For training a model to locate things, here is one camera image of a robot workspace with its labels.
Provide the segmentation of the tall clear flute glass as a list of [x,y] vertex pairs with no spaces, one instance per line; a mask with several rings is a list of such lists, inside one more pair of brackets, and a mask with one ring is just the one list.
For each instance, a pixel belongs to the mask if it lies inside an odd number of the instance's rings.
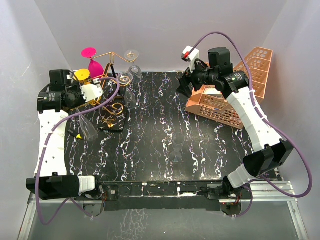
[[137,103],[134,93],[129,89],[133,78],[133,75],[128,71],[122,72],[117,76],[117,80],[120,83],[120,95],[124,98],[125,105],[128,109],[135,109]]

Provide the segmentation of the orange plastic wine glass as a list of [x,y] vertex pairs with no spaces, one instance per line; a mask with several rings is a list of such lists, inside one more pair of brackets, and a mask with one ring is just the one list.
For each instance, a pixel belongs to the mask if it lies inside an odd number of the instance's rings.
[[74,72],[73,78],[78,82],[85,82],[90,77],[90,71],[86,68],[82,68],[79,70],[76,70]]

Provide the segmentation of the clear wine glass front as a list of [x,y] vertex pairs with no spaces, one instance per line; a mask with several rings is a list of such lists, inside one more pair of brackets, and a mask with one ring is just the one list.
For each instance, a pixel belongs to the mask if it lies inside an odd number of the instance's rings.
[[84,115],[79,115],[78,119],[85,140],[88,142],[95,141],[98,138],[98,132],[94,125]]

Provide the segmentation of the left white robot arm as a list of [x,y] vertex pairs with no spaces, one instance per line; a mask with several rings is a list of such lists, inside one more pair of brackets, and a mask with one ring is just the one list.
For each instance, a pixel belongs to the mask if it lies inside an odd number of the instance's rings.
[[76,109],[103,95],[101,86],[53,87],[48,84],[38,95],[40,142],[34,177],[26,188],[42,200],[74,198],[87,194],[97,200],[103,195],[102,185],[94,176],[71,176],[65,165],[65,137],[69,110]]

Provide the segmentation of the pink plastic wine glass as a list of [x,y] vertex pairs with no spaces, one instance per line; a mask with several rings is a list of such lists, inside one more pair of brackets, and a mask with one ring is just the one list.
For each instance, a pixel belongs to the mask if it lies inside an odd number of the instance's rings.
[[87,47],[81,51],[81,56],[90,60],[88,70],[91,78],[99,77],[104,73],[102,65],[93,59],[96,54],[97,50],[93,47]]

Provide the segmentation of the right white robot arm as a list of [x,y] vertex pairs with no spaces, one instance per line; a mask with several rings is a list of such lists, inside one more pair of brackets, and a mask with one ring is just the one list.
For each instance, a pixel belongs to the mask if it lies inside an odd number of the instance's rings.
[[230,65],[226,69],[218,65],[210,68],[197,58],[179,79],[179,84],[176,91],[188,98],[192,96],[190,85],[196,91],[203,85],[215,86],[234,108],[249,135],[254,153],[246,156],[243,163],[224,178],[222,190],[226,197],[235,198],[243,185],[286,162],[294,148],[256,112],[259,105],[251,101],[249,78],[244,71],[233,71]]

